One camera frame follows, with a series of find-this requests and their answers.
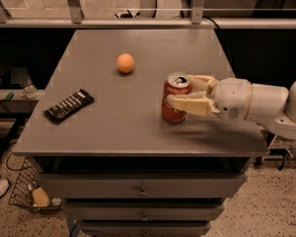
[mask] drawer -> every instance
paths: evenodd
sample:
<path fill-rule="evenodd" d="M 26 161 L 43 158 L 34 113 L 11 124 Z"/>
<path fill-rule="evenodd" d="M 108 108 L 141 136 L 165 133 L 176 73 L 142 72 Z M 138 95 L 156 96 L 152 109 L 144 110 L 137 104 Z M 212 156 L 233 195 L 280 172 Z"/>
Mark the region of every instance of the drawer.
<path fill-rule="evenodd" d="M 52 198 L 229 198 L 246 180 L 233 173 L 39 174 Z"/>
<path fill-rule="evenodd" d="M 194 236 L 206 234 L 209 223 L 203 222 L 82 222 L 85 234 L 96 236 Z"/>
<path fill-rule="evenodd" d="M 65 202 L 65 213 L 79 220 L 175 220 L 175 221 L 210 221 L 216 219 L 224 210 L 222 204 L 204 204 L 194 202 Z"/>

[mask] floor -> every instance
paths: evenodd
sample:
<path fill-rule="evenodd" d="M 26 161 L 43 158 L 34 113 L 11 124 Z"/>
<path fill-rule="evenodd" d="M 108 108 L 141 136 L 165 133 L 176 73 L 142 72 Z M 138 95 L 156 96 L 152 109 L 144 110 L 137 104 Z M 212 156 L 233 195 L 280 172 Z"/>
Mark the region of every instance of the floor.
<path fill-rule="evenodd" d="M 64 0 L 2 0 L 13 17 L 16 18 L 69 18 L 64 9 Z M 100 2 L 82 0 L 87 17 L 97 18 L 103 15 Z M 136 7 L 138 0 L 132 0 L 130 7 Z M 164 0 L 164 4 L 174 5 L 174 0 Z M 175 18 L 172 12 L 162 16 Z M 290 148 L 296 151 L 296 142 L 280 139 L 277 147 Z M 14 205 L 9 205 L 12 190 L 19 172 L 10 171 L 6 166 L 7 158 L 13 148 L 5 153 L 0 163 L 2 178 L 10 181 L 11 187 L 0 199 L 0 236 L 3 237 L 58 237 L 69 236 L 66 215 L 61 211 L 30 212 Z M 12 156 L 9 166 L 20 168 L 24 158 Z M 211 229 L 205 237 L 296 237 L 296 160 L 288 161 L 282 171 L 278 171 L 279 159 L 265 160 L 259 167 L 252 165 L 248 171 L 247 181 L 234 197 L 225 201 L 225 210 L 220 217 L 211 223 Z"/>
<path fill-rule="evenodd" d="M 205 237 L 296 237 L 296 141 L 277 139 L 274 148 L 289 149 L 291 159 L 279 171 L 281 157 L 264 159 L 261 166 L 254 164 L 247 171 L 248 179 L 232 198 L 225 202 L 225 210 L 215 221 Z M 67 218 L 61 210 L 30 212 L 9 199 L 24 158 L 7 158 L 13 145 L 6 151 L 1 163 L 2 178 L 11 186 L 0 199 L 0 236 L 4 237 L 58 237 L 70 236 Z M 79 237 L 87 236 L 79 232 Z"/>

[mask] clear bottle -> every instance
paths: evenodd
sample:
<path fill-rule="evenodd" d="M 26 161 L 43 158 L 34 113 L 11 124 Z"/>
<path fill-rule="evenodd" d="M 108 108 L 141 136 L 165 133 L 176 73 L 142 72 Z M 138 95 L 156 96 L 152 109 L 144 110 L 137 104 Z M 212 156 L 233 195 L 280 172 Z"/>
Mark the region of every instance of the clear bottle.
<path fill-rule="evenodd" d="M 34 85 L 30 76 L 28 76 L 28 82 L 26 84 L 21 84 L 21 87 L 25 93 L 25 97 L 28 99 L 35 99 L 38 97 L 37 87 Z"/>

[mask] gray tabletop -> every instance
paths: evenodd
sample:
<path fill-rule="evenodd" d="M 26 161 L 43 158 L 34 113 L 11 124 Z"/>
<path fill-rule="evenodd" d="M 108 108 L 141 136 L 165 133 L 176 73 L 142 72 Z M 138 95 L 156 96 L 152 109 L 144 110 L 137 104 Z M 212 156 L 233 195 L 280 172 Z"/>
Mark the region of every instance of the gray tabletop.
<path fill-rule="evenodd" d="M 135 69 L 121 75 L 116 59 L 128 52 Z M 26 156 L 265 155 L 258 126 L 215 116 L 188 115 L 180 124 L 161 117 L 168 74 L 233 77 L 211 30 L 77 31 L 61 58 L 14 153 Z M 63 123 L 42 111 L 85 89 L 97 100 Z"/>

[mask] robotic hand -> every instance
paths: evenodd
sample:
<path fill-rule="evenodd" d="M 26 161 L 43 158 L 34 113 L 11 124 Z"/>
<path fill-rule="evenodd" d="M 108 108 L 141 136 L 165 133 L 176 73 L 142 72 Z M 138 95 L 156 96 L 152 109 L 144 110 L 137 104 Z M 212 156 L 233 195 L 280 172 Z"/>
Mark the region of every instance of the robotic hand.
<path fill-rule="evenodd" d="M 189 77 L 192 93 L 167 97 L 173 108 L 199 116 L 255 121 L 273 134 L 296 140 L 296 82 L 288 91 L 237 78 Z"/>

